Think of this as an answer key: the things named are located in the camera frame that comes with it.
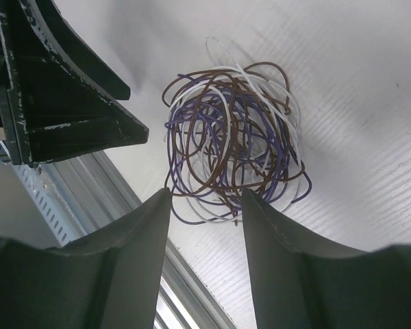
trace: dark green plastic piece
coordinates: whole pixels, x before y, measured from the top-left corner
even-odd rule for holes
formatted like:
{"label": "dark green plastic piece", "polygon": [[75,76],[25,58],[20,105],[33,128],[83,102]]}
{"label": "dark green plastic piece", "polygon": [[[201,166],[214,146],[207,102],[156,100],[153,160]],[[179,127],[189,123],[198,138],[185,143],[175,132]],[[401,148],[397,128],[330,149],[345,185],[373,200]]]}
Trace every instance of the dark green plastic piece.
{"label": "dark green plastic piece", "polygon": [[411,329],[411,245],[366,253],[242,196],[259,329]]}
{"label": "dark green plastic piece", "polygon": [[0,329],[153,327],[168,189],[60,249],[0,239]]}

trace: wire bundle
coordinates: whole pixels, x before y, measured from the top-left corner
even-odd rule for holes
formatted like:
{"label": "wire bundle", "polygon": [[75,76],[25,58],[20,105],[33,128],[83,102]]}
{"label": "wire bundle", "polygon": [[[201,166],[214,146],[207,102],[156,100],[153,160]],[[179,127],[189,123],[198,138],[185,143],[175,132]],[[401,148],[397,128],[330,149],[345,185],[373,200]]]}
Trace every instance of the wire bundle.
{"label": "wire bundle", "polygon": [[[254,71],[274,68],[284,83]],[[166,94],[185,82],[170,102]],[[284,196],[291,181],[305,177],[308,189],[293,204],[306,197],[312,183],[298,150],[300,109],[289,89],[288,77],[274,63],[259,62],[242,69],[218,66],[208,71],[178,75],[162,96],[169,107],[167,151],[174,196],[186,197],[201,219],[182,222],[238,222],[244,188],[254,190],[273,203]]]}

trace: black metal bracket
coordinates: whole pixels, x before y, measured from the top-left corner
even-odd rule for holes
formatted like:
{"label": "black metal bracket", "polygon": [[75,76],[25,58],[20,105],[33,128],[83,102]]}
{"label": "black metal bracket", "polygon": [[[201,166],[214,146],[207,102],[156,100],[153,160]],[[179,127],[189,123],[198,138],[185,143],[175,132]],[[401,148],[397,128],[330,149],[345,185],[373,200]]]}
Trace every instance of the black metal bracket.
{"label": "black metal bracket", "polygon": [[146,143],[148,129],[115,100],[129,94],[52,0],[0,0],[0,138],[13,164]]}

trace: white surface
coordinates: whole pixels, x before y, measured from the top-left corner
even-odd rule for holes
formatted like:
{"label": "white surface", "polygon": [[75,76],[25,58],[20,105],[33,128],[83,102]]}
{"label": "white surface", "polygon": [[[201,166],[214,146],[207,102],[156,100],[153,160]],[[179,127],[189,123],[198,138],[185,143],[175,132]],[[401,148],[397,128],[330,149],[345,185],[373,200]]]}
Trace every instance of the white surface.
{"label": "white surface", "polygon": [[[411,242],[411,0],[57,2],[132,87],[123,105],[150,128],[146,145],[107,152],[141,199],[168,168],[161,92],[177,73],[211,67],[204,43],[216,36],[241,64],[282,65],[301,102],[314,190],[287,215],[360,249]],[[170,237],[238,327],[255,328],[241,226],[174,220]]]}

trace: textured white panel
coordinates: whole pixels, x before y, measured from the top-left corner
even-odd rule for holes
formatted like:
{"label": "textured white panel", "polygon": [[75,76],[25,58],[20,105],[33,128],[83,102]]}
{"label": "textured white panel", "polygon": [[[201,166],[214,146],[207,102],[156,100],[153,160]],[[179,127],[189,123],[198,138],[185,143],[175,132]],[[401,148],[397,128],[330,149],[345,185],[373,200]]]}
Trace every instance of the textured white panel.
{"label": "textured white panel", "polygon": [[[168,169],[160,94],[211,67],[204,42],[216,36],[241,64],[282,65],[301,102],[314,190],[287,215],[360,249],[411,243],[411,0],[57,2],[150,128],[146,145],[107,152],[141,199]],[[170,237],[238,327],[255,328],[242,228],[173,220]]]}

